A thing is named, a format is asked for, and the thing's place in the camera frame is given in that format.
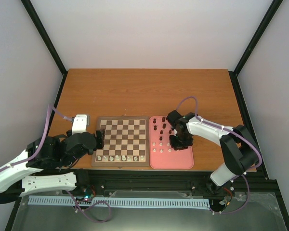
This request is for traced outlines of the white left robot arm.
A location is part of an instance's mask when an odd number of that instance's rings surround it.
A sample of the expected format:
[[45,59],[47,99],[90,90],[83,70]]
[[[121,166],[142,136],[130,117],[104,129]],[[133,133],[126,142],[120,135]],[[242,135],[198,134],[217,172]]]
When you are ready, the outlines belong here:
[[72,167],[86,154],[104,146],[105,131],[47,136],[35,140],[14,160],[0,167],[0,204],[16,201],[25,195],[49,191],[87,193],[88,171]]

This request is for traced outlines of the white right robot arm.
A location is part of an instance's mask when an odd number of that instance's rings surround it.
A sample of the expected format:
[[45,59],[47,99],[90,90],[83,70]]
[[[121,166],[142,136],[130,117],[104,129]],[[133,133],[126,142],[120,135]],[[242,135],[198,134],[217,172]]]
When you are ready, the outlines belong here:
[[175,131],[169,138],[174,150],[185,150],[192,146],[194,136],[209,140],[221,148],[224,163],[210,175],[207,188],[211,191],[262,164],[260,149],[243,125],[223,126],[195,113],[181,115],[176,110],[170,112],[166,120]]

